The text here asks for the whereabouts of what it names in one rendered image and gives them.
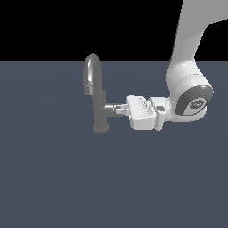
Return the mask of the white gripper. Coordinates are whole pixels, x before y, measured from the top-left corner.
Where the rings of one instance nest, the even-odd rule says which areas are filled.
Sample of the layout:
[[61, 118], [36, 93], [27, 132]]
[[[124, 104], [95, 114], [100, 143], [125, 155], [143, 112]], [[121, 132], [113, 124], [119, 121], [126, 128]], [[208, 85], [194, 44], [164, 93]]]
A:
[[116, 114], [129, 116], [130, 125], [134, 130], [152, 130], [155, 126], [157, 114], [151, 105], [142, 96], [129, 95], [127, 104], [116, 104]]

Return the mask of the grey faucet handle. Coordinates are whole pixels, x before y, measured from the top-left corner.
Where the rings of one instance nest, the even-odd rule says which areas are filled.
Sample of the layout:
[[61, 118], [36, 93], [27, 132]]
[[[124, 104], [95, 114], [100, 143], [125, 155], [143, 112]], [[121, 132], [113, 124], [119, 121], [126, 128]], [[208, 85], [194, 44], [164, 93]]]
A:
[[102, 109], [102, 115], [105, 117], [121, 117], [121, 114], [116, 113], [116, 109], [121, 106], [121, 103], [106, 103]]

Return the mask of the grey faucet spout body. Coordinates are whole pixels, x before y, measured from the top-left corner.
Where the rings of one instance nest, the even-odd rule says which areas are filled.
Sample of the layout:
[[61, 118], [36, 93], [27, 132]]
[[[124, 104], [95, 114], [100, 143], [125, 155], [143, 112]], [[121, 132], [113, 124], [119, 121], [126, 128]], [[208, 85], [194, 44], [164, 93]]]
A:
[[107, 117], [103, 114], [106, 104], [106, 92], [102, 89], [102, 68], [99, 57], [92, 53], [85, 59], [83, 70], [84, 95], [90, 95], [93, 100], [94, 125], [96, 133], [105, 133], [109, 130]]

